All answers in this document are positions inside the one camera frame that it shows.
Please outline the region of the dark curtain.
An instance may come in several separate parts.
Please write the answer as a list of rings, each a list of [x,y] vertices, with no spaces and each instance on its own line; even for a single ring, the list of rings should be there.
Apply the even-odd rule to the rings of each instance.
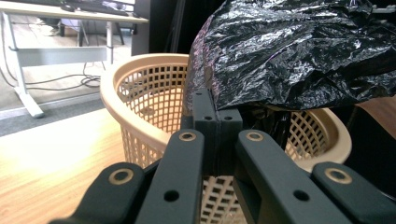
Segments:
[[[225,0],[150,0],[150,53],[189,53],[202,26]]]

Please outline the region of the black plastic garbage bag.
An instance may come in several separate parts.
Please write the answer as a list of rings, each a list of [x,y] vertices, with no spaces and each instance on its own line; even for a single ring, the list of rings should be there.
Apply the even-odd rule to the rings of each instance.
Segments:
[[[183,113],[207,89],[284,146],[292,111],[396,94],[394,17],[374,0],[225,0],[191,45]]]

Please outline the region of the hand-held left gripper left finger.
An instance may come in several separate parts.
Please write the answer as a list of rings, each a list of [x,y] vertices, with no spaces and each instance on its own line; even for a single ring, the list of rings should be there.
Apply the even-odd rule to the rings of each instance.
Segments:
[[[205,137],[203,174],[215,174],[217,118],[211,93],[207,89],[195,91],[191,96],[191,108],[183,103],[181,128],[194,129]]]

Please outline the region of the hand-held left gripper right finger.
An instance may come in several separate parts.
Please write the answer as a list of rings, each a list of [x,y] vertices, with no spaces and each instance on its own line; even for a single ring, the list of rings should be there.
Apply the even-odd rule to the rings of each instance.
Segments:
[[[243,120],[237,109],[220,110],[218,174],[232,175],[234,170],[234,147],[243,129]]]

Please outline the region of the white metal frame desk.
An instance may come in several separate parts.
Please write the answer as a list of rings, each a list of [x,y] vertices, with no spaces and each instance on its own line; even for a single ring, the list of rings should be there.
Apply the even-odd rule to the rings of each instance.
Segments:
[[[87,63],[107,61],[113,63],[113,23],[130,22],[134,24],[148,23],[145,18],[111,15],[100,12],[77,10],[69,12],[55,6],[41,6],[28,3],[0,1],[0,13],[4,16],[6,31],[10,37],[8,48],[11,50],[16,64],[18,85],[14,88],[22,104],[33,118],[42,118],[44,112],[26,88],[23,67],[54,65],[65,63]],[[27,15],[45,18],[60,18],[84,21],[106,22],[105,47],[59,47],[59,48],[18,48],[10,21],[10,15]]]

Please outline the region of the beige plastic mesh basket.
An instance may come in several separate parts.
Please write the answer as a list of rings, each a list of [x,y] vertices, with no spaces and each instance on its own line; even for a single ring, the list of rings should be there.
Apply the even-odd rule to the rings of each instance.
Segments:
[[[186,54],[138,55],[102,78],[102,99],[120,124],[128,162],[148,167],[180,129],[188,60]],[[291,114],[286,154],[307,172],[319,162],[345,162],[351,149],[346,126],[330,109]],[[230,176],[204,179],[200,223],[246,224]]]

